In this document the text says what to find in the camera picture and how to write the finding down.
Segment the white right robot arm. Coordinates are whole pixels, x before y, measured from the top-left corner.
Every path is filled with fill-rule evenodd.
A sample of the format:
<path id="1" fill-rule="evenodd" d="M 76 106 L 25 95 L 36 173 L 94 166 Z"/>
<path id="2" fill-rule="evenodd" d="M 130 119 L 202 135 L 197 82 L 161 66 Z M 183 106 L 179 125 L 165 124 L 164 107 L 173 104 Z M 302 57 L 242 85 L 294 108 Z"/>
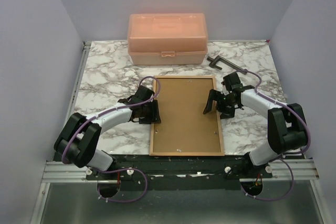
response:
<path id="1" fill-rule="evenodd" d="M 223 78 L 222 85 L 227 93 L 211 89 L 204 114 L 212 110 L 213 104 L 221 119 L 231 119 L 236 109 L 250 108 L 267 119 L 267 142 L 244 155 L 242 173 L 249 178 L 260 172 L 260 167 L 302 147 L 311 141 L 303 109 L 297 103 L 286 104 L 259 92 L 257 87 L 242 84 L 237 73 Z"/>

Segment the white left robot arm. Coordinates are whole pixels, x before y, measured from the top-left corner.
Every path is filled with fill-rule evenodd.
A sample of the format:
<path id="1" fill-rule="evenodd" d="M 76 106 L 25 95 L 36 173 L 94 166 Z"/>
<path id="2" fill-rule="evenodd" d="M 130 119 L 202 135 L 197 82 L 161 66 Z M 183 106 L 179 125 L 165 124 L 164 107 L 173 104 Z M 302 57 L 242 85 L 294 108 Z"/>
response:
<path id="1" fill-rule="evenodd" d="M 104 179 L 112 179 L 116 175 L 116 166 L 111 155 L 97 149 L 100 135 L 134 119 L 140 124 L 160 123 L 155 95 L 154 91 L 140 85 L 134 95 L 120 99 L 114 106 L 95 115 L 72 114 L 56 139 L 55 152 L 61 155 L 63 163 L 79 168 L 91 167 Z"/>

